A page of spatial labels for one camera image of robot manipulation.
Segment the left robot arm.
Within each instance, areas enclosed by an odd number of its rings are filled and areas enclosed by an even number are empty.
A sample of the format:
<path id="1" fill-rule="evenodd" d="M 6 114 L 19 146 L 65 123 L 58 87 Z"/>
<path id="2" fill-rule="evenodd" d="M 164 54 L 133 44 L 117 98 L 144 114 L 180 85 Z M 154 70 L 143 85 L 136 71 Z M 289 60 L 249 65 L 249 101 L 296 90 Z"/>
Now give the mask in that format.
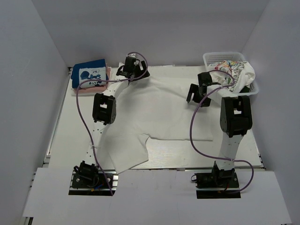
<path id="1" fill-rule="evenodd" d="M 79 107 L 78 93 L 81 86 L 87 83 L 88 80 L 81 82 L 76 89 L 77 110 L 90 137 L 92 156 L 94 157 L 94 163 L 91 163 L 91 165 L 100 170 L 105 179 L 107 179 L 107 175 L 97 159 L 97 147 L 102 140 L 102 136 L 116 119 L 117 97 L 130 83 L 150 76 L 147 60 L 138 52 L 130 52 L 126 56 L 125 65 L 118 68 L 116 75 L 120 76 L 121 79 L 107 80 L 106 83 L 110 83 L 109 87 L 104 92 L 94 96 L 92 117 L 95 125 L 98 122 L 100 123 L 99 129 L 96 131 L 97 142 L 94 142 L 94 135 L 90 132 Z"/>

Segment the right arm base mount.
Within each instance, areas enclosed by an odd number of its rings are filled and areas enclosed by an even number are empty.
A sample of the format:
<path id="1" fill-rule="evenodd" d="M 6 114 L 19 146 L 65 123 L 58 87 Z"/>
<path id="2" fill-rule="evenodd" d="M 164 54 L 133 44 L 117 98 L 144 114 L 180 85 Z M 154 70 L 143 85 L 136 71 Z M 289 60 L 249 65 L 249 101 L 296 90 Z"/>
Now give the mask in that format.
<path id="1" fill-rule="evenodd" d="M 196 184 L 197 199 L 239 199 L 240 186 L 234 169 L 220 170 L 214 164 L 210 172 L 198 172 L 192 175 Z"/>

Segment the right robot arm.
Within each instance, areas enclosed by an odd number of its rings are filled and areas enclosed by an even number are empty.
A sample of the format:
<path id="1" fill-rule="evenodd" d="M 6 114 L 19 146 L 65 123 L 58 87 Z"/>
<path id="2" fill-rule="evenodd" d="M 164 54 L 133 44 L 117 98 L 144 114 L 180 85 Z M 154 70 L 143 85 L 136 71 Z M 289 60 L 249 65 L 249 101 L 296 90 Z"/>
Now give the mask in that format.
<path id="1" fill-rule="evenodd" d="M 222 86 L 218 82 L 213 82 L 209 72 L 202 72 L 197 75 L 198 84 L 191 84 L 186 101 L 191 100 L 198 103 L 195 109 L 189 128 L 189 138 L 192 147 L 192 131 L 195 114 L 200 107 L 209 107 L 211 101 L 220 106 L 220 128 L 223 132 L 223 139 L 217 157 L 209 156 L 196 150 L 200 155 L 214 159 L 212 169 L 212 183 L 217 187 L 224 186 L 234 176 L 234 162 L 241 140 L 252 128 L 252 112 L 249 96 L 237 95 L 229 91 L 233 86 L 233 78 L 229 84 Z"/>

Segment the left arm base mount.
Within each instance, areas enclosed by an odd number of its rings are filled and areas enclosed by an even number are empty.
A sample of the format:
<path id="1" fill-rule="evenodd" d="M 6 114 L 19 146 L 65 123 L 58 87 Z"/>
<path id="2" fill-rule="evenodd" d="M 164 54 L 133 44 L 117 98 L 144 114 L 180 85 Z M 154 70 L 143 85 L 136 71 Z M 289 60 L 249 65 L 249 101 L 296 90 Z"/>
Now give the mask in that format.
<path id="1" fill-rule="evenodd" d="M 95 164 L 82 161 L 74 166 L 69 186 L 69 195 L 113 196 L 118 184 L 115 171 L 102 172 Z"/>

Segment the dark green t-shirt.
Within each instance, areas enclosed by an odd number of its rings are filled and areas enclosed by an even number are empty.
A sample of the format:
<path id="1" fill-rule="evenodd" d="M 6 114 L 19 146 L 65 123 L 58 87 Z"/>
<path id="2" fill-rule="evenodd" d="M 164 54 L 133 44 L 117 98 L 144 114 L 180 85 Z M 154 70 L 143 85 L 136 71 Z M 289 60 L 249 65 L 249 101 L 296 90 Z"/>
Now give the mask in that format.
<path id="1" fill-rule="evenodd" d="M 245 86 L 241 91 L 240 93 L 249 93 L 250 92 L 250 88 Z"/>

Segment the white cartoon print t-shirt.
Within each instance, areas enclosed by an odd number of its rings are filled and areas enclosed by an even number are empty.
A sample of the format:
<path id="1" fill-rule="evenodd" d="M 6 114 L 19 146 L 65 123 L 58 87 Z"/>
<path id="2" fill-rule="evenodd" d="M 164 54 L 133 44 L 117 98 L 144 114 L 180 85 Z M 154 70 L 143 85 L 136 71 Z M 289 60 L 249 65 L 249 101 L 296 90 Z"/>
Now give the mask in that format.
<path id="1" fill-rule="evenodd" d="M 230 61 L 212 63 L 208 66 L 213 82 L 222 86 L 229 85 L 232 93 L 240 93 L 255 80 L 255 71 L 248 61 Z"/>

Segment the white t-shirt red print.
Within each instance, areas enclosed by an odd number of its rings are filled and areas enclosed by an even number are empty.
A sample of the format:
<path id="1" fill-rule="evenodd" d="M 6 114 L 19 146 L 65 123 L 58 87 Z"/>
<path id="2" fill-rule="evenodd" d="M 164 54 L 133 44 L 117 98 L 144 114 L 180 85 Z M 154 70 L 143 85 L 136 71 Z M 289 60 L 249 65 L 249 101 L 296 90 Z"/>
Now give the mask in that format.
<path id="1" fill-rule="evenodd" d="M 184 68 L 151 68 L 150 76 L 132 82 L 117 97 L 117 115 L 97 147 L 97 159 L 122 173 L 149 160 L 148 139 L 188 141 L 192 115 L 197 107 L 187 103 L 189 87 L 197 74 Z M 197 111 L 194 141 L 212 141 L 210 109 Z"/>

